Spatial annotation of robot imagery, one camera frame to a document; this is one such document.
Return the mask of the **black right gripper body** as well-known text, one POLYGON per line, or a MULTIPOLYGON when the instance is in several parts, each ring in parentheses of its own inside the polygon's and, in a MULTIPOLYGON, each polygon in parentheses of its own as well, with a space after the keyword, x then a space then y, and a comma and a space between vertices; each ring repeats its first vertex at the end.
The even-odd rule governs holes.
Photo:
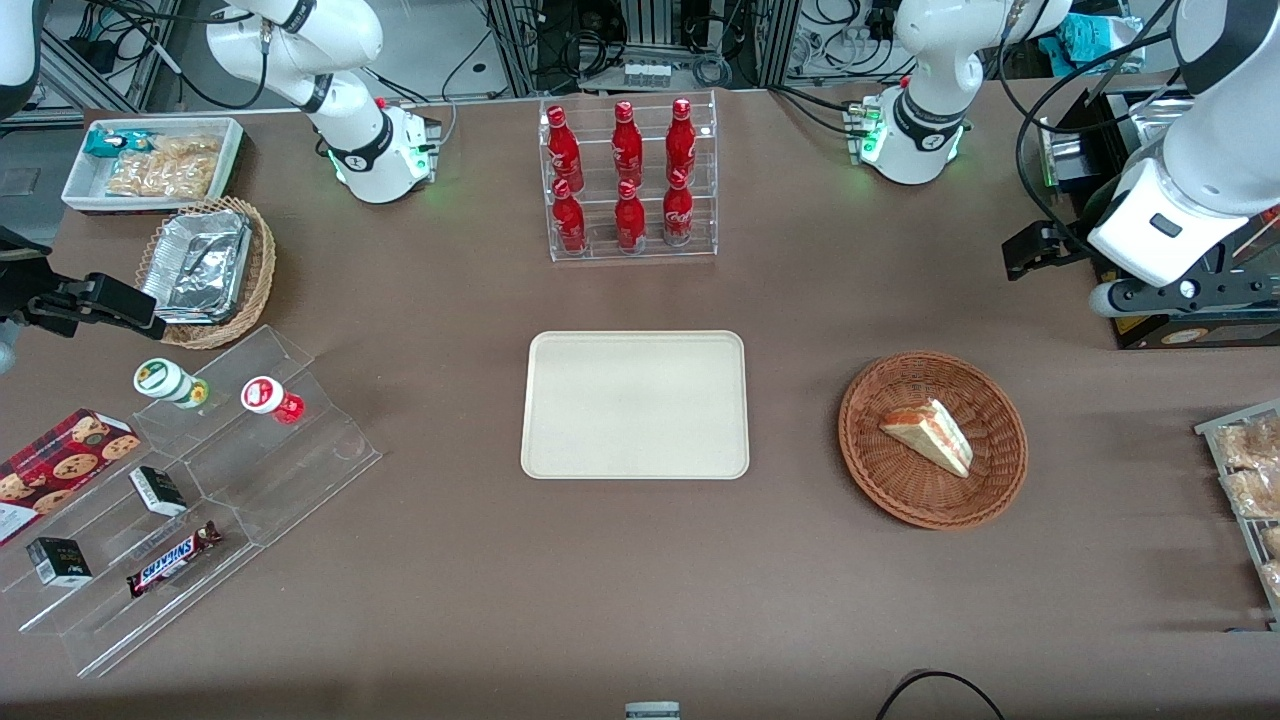
POLYGON ((63 284, 44 292, 4 284, 3 322, 17 325, 78 325, 84 291, 84 284, 63 284))

